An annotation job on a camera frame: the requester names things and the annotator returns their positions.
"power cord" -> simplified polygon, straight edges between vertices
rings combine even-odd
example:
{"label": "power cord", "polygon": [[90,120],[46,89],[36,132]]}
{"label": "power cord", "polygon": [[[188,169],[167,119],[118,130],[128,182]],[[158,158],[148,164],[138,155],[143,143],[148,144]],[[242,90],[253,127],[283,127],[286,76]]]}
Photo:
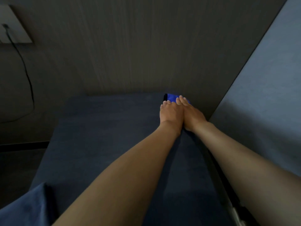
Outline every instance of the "power cord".
{"label": "power cord", "polygon": [[20,56],[20,58],[21,58],[21,60],[22,60],[22,62],[23,62],[25,74],[26,74],[26,77],[27,77],[27,80],[28,80],[28,83],[29,83],[29,86],[30,86],[31,100],[32,100],[32,107],[33,107],[33,109],[32,109],[32,111],[31,111],[30,113],[25,114],[25,115],[23,115],[23,116],[21,116],[21,117],[15,119],[15,120],[0,122],[0,124],[17,121],[17,120],[19,120],[19,119],[21,119],[21,118],[23,118],[23,117],[25,117],[25,116],[31,114],[31,113],[34,111],[34,109],[35,109],[35,100],[34,100],[34,96],[33,96],[32,84],[31,84],[30,78],[29,78],[28,73],[27,73],[27,69],[26,69],[26,65],[25,65],[24,59],[23,59],[23,57],[21,56],[19,50],[17,49],[15,43],[12,41],[12,39],[11,39],[9,33],[8,33],[9,26],[8,26],[7,24],[2,24],[2,26],[5,28],[5,34],[6,34],[7,38],[9,39],[11,45],[13,45],[14,49],[16,49],[18,55]]}

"blue towel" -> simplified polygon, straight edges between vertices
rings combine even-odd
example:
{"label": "blue towel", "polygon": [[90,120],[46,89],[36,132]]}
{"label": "blue towel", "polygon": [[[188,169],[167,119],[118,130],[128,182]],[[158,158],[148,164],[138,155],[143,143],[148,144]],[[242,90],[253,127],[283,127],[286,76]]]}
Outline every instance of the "blue towel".
{"label": "blue towel", "polygon": [[170,100],[171,102],[176,102],[176,98],[178,98],[179,96],[178,95],[173,95],[173,94],[170,94],[170,93],[166,93],[164,95],[164,101],[167,101],[167,100]]}
{"label": "blue towel", "polygon": [[57,219],[52,190],[45,183],[0,210],[1,226],[51,226]]}

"electrical socket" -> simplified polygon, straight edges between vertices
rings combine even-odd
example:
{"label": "electrical socket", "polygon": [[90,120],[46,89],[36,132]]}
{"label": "electrical socket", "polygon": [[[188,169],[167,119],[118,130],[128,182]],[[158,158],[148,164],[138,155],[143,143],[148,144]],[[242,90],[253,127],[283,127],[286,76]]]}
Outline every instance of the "electrical socket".
{"label": "electrical socket", "polygon": [[3,25],[8,26],[8,33],[14,43],[32,43],[32,40],[13,13],[9,5],[0,5],[0,43],[9,44]]}

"dark blue mattress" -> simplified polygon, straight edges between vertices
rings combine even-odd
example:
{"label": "dark blue mattress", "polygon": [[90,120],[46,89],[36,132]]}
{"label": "dark blue mattress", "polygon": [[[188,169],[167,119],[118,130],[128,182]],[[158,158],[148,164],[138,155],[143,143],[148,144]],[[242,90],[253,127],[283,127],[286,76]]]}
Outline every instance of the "dark blue mattress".
{"label": "dark blue mattress", "polygon": [[[31,189],[47,182],[62,214],[110,163],[158,127],[163,96],[70,99]],[[183,130],[171,149],[144,225],[233,225],[189,132]]]}

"wall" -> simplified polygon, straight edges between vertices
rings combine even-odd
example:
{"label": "wall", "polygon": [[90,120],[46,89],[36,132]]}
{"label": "wall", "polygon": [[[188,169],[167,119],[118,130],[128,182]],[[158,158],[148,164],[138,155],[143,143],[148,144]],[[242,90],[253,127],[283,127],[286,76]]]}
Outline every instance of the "wall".
{"label": "wall", "polygon": [[[180,92],[210,117],[285,0],[0,0],[34,44],[18,45],[36,110],[0,143],[49,140],[74,95]],[[31,110],[23,66],[0,45],[0,120]]]}
{"label": "wall", "polygon": [[210,121],[301,176],[301,0],[288,0]]}

